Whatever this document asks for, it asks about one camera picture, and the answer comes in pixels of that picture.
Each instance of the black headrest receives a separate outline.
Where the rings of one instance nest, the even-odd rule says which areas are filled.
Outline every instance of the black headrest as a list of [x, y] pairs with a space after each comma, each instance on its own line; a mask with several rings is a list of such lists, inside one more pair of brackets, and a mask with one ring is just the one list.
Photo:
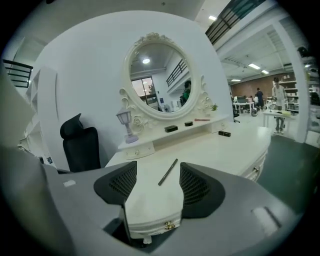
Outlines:
[[65, 121], [63, 125], [61, 125], [60, 136], [63, 139], [72, 139], [85, 133], [85, 129], [80, 122], [80, 116], [81, 113], [72, 117], [68, 121]]

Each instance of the vanity table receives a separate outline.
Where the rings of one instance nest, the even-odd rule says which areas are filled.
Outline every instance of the vanity table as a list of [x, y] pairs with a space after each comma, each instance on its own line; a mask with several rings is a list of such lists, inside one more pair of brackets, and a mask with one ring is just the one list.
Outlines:
[[[143, 52], [143, 47], [150, 49], [152, 44], [165, 44], [176, 50], [189, 69], [191, 93], [178, 111], [165, 113], [149, 107], [138, 96], [131, 82], [129, 74], [133, 60]], [[132, 132], [139, 139], [133, 143], [123, 140], [118, 147], [119, 152], [107, 167], [137, 162], [136, 184], [125, 202], [126, 217], [131, 238], [150, 241], [150, 236], [180, 225], [184, 205], [180, 187], [181, 162], [209, 167], [255, 182], [263, 170], [271, 130], [235, 124], [228, 114], [223, 114], [223, 109], [212, 111], [214, 103], [206, 92], [204, 76], [198, 75], [197, 67], [188, 54], [164, 35], [151, 33], [141, 37], [128, 52], [123, 67], [124, 87], [119, 93], [123, 108], [130, 110]], [[190, 121], [193, 125], [185, 126], [185, 122]], [[165, 132], [165, 127], [172, 125], [178, 126], [178, 130]], [[229, 132], [231, 136], [219, 135], [218, 131]], [[159, 181], [175, 159], [178, 162], [159, 186]]]

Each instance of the gray floor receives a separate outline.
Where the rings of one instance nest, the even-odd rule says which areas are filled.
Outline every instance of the gray floor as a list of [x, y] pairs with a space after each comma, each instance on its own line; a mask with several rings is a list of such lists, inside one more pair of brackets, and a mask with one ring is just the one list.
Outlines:
[[257, 182], [301, 213], [314, 193], [319, 170], [319, 148], [274, 135]]

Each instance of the staircase railing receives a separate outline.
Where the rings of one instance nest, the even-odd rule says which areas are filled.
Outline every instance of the staircase railing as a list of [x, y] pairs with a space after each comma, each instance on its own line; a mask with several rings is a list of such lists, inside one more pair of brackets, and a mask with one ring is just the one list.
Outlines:
[[28, 88], [31, 71], [34, 67], [7, 59], [3, 59], [2, 61], [13, 85], [15, 87]]
[[205, 32], [212, 45], [266, 0], [231, 0]]
[[184, 62], [183, 59], [181, 59], [172, 71], [172, 73], [169, 75], [168, 79], [166, 80], [166, 83], [168, 84], [168, 87], [177, 80], [178, 76], [183, 73], [183, 71], [187, 68], [187, 64]]

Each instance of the curved white wall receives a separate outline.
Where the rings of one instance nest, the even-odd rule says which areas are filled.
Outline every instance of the curved white wall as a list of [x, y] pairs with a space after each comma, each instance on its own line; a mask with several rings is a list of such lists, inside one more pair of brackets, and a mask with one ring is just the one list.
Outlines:
[[[180, 45], [204, 75], [206, 90], [219, 112], [232, 117], [229, 87], [219, 58], [202, 29], [193, 21], [153, 11], [124, 11], [102, 15], [80, 23], [59, 35], [41, 52], [33, 73], [42, 66], [57, 72], [56, 127], [82, 113], [84, 127], [98, 130], [101, 163], [107, 163], [122, 141], [125, 127], [115, 114], [121, 108], [119, 89], [123, 86], [125, 56], [141, 36], [150, 32], [166, 35]], [[47, 145], [49, 151], [63, 150]], [[59, 159], [57, 168], [69, 169]]]

